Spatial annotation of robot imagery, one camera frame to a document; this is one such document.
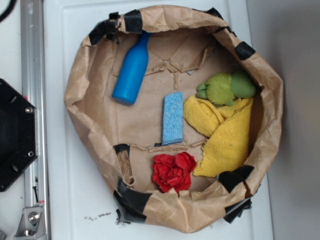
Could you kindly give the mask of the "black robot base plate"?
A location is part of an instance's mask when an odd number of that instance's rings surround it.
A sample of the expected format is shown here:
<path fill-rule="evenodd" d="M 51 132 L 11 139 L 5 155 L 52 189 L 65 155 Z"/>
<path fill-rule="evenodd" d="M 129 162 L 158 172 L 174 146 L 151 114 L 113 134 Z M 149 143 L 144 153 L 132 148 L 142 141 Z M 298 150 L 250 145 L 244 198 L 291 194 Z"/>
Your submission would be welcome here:
<path fill-rule="evenodd" d="M 37 157 L 36 108 L 0 80 L 0 191 L 7 191 Z"/>

